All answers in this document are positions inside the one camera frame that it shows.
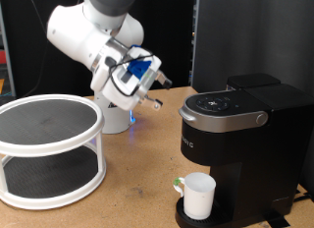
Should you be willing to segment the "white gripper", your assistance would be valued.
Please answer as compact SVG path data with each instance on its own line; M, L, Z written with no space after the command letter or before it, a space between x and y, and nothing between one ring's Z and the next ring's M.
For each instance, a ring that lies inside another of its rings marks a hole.
M159 111L163 102L150 98L147 92L155 81L170 89L173 82L159 70L161 60L151 52L132 47L126 56L109 68L102 94L123 110L133 110L137 104Z

